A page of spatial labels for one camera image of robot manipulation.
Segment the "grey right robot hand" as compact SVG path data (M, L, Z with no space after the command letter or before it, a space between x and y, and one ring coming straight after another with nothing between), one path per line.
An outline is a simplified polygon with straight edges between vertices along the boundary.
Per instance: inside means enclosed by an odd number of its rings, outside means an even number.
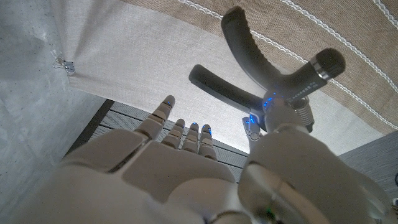
M63 158L11 223L396 223L374 181L309 135L276 94L262 103L267 132L250 133L235 179L217 160L211 129L182 119L156 141L168 96L133 131L115 129Z

